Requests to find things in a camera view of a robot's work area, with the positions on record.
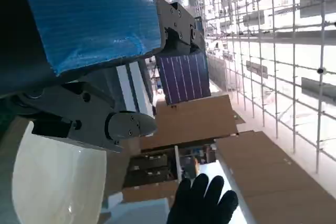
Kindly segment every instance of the blue plastic wrap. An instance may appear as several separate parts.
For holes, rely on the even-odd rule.
[[[56,75],[161,46],[155,0],[28,0]]]

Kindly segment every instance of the robotic arm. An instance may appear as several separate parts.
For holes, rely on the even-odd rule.
[[[44,31],[36,25],[37,17],[30,2],[3,2],[7,14],[3,19],[7,41],[0,49],[1,103],[32,120],[33,134],[75,145],[119,152],[121,140],[156,130],[150,116],[117,111],[112,97],[89,83],[76,81],[81,76],[153,55],[171,57],[204,50],[203,35],[186,10],[179,3],[154,0],[157,17],[153,18],[158,19],[161,37],[159,47],[133,57],[55,73],[47,60],[47,48],[42,39]]]

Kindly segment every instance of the black glove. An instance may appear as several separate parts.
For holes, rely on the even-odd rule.
[[[205,194],[208,182],[208,177],[200,174],[195,179],[192,188],[190,188],[189,179],[184,179],[180,183],[167,224],[229,223],[238,206],[237,194],[230,190],[219,200],[224,185],[223,178],[214,177]]]

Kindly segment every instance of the metal grid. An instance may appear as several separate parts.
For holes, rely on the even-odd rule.
[[[255,107],[260,108],[263,126],[265,114],[274,118],[276,137],[279,123],[291,130],[294,153],[297,136],[314,146],[318,173],[321,153],[336,161],[336,133],[332,133],[336,103],[326,102],[323,90],[329,83],[336,85],[331,59],[336,49],[336,17],[330,10],[326,13],[326,0],[316,0],[307,8],[317,5],[318,16],[304,19],[300,4],[300,0],[197,0],[193,8],[202,17],[208,44],[223,44],[215,53],[208,47],[208,57],[225,61],[225,90],[238,104],[243,102],[245,110],[250,101],[253,117]],[[256,23],[244,22],[244,16],[252,14],[257,14]],[[306,95],[303,78],[316,79],[315,97]]]

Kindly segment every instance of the cardboard box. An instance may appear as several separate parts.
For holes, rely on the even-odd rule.
[[[171,207],[175,200],[178,181],[166,181],[161,183],[124,188],[122,190],[123,202],[137,202],[151,199],[167,198]]]
[[[336,223],[336,200],[263,132],[221,138],[216,146],[257,223]]]
[[[140,139],[141,150],[237,133],[228,95],[157,105],[157,132]]]

